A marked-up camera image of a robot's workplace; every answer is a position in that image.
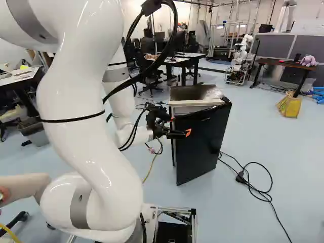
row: white robot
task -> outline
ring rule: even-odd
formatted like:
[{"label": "white robot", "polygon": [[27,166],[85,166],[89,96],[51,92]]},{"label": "white robot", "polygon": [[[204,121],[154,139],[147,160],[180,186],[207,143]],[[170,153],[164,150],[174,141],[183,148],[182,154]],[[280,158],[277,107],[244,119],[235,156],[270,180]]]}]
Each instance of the white robot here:
[{"label": "white robot", "polygon": [[243,85],[247,77],[247,71],[249,69],[249,62],[252,60],[253,56],[251,55],[248,58],[247,47],[251,46],[253,41],[253,36],[246,34],[243,37],[243,40],[239,44],[235,44],[234,57],[231,62],[231,66],[227,70],[225,75],[226,83],[233,83],[238,85]]},{"label": "white robot", "polygon": [[[76,172],[46,188],[43,215],[72,235],[126,242],[148,206],[139,176],[118,149],[134,126],[132,88],[109,98],[115,139],[106,132],[103,114],[102,81],[109,93],[129,79],[119,0],[1,0],[0,20],[1,38],[56,53],[39,84],[37,106],[51,144]],[[134,143],[152,139],[151,129],[139,127]]]}]

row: desk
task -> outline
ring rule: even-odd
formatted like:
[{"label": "desk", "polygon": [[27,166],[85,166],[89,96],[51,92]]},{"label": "desk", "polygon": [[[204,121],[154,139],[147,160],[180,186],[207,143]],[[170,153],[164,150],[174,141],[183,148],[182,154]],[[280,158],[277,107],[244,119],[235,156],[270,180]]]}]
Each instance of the desk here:
[{"label": "desk", "polygon": [[199,60],[201,58],[206,57],[207,54],[204,54],[204,53],[190,53],[190,52],[176,52],[174,54],[174,56],[179,57],[179,58],[189,58],[191,60],[190,66],[194,66],[193,85],[196,85],[197,80],[198,80],[198,64],[199,64]]},{"label": "desk", "polygon": [[14,70],[11,77],[0,79],[0,87],[14,90],[21,103],[26,107],[28,116],[35,117],[39,113],[27,95],[25,88],[30,82],[39,82],[43,77],[40,67],[29,67],[23,70]]},{"label": "desk", "polygon": [[295,93],[294,93],[294,98],[296,98],[299,93],[301,88],[303,87],[305,80],[308,76],[308,73],[310,71],[315,71],[316,67],[312,66],[312,67],[306,67],[306,66],[302,66],[300,63],[295,63],[295,62],[279,62],[278,59],[272,59],[272,58],[260,58],[259,60],[256,61],[257,63],[259,63],[259,67],[258,67],[258,71],[257,74],[254,78],[254,82],[253,84],[250,86],[250,89],[254,88],[255,86],[257,86],[258,83],[258,78],[260,75],[260,71],[261,68],[263,67],[263,65],[278,65],[278,66],[284,66],[284,67],[293,67],[293,68],[300,68],[300,69],[304,69],[305,73],[304,76],[302,77],[302,80],[298,86],[298,88],[296,89]]},{"label": "desk", "polygon": [[[186,67],[191,64],[190,58],[175,57],[176,61],[171,61],[168,57],[163,65],[167,67],[167,79],[172,79],[172,67],[181,67],[181,85],[186,86]],[[154,62],[155,59],[147,58],[146,60]]]}]

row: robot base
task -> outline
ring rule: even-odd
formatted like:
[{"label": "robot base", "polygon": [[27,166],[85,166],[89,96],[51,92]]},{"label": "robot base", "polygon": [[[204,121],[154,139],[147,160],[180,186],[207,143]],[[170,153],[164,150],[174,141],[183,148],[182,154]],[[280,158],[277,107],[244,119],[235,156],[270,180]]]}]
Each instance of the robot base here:
[{"label": "robot base", "polygon": [[248,77],[248,67],[244,65],[237,65],[229,67],[225,72],[225,83],[226,84],[235,84],[235,85],[244,85]]},{"label": "robot base", "polygon": [[[147,243],[197,243],[196,209],[166,208],[145,204],[142,214],[145,220]],[[163,215],[170,216],[180,223],[159,221]],[[75,235],[71,235],[66,243],[74,243],[76,239]],[[129,240],[121,243],[143,243],[140,220],[137,221]]]}]

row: black table leg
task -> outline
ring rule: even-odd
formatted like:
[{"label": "black table leg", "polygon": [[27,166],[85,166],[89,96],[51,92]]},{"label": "black table leg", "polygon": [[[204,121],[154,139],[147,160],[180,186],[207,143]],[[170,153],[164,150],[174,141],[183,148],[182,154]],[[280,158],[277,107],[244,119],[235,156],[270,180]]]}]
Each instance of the black table leg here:
[{"label": "black table leg", "polygon": [[258,79],[259,79],[260,71],[261,71],[261,68],[263,67],[263,65],[264,64],[259,64],[257,74],[255,75],[254,82],[250,86],[250,89],[253,89],[256,85],[258,85]]},{"label": "black table leg", "polygon": [[194,65],[193,85],[197,85],[197,81],[198,81],[198,61]]},{"label": "black table leg", "polygon": [[298,97],[299,93],[300,93],[300,90],[302,89],[304,83],[305,83],[305,80],[308,76],[308,73],[309,73],[309,70],[308,69],[305,69],[305,73],[304,73],[304,76],[303,76],[303,79],[302,81],[300,82],[298,88],[296,89],[296,91],[294,92],[294,98]]},{"label": "black table leg", "polygon": [[[25,211],[20,212],[9,224],[6,226],[11,229],[14,227],[19,221],[25,222],[29,217],[29,214]],[[4,229],[0,229],[0,238],[4,236],[7,232]]]},{"label": "black table leg", "polygon": [[39,116],[38,111],[34,107],[32,101],[30,100],[29,96],[27,95],[24,89],[15,89],[15,93],[19,97],[21,103],[23,103],[23,105],[26,107],[27,115],[29,117]]},{"label": "black table leg", "polygon": [[7,130],[6,124],[0,121],[0,141],[5,142],[5,132]]},{"label": "black table leg", "polygon": [[171,65],[166,65],[167,66],[167,80],[172,79],[172,66]]},{"label": "black table leg", "polygon": [[186,86],[186,66],[181,67],[181,85]]},{"label": "black table leg", "polygon": [[30,140],[27,140],[26,142],[23,142],[23,143],[21,144],[21,146],[22,146],[22,147],[25,147],[25,146],[27,146],[27,145],[29,145],[29,144],[32,144],[32,142],[31,142]]},{"label": "black table leg", "polygon": [[[172,114],[172,109],[171,109],[171,107],[169,106],[169,114],[170,115],[173,115]],[[171,128],[171,130],[173,130],[173,122],[170,122],[170,128]],[[174,151],[174,146],[173,146],[173,144],[174,144],[174,139],[170,139],[171,140],[171,151],[172,151],[172,166],[175,166],[175,163],[174,163],[174,153],[175,153],[175,151]]]}]

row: plush toy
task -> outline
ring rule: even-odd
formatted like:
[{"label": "plush toy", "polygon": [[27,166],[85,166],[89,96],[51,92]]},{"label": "plush toy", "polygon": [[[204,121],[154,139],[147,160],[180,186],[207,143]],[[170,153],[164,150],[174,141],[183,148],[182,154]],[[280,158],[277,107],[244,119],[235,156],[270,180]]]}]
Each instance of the plush toy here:
[{"label": "plush toy", "polygon": [[317,66],[315,58],[310,55],[305,56],[300,63],[306,67]]}]

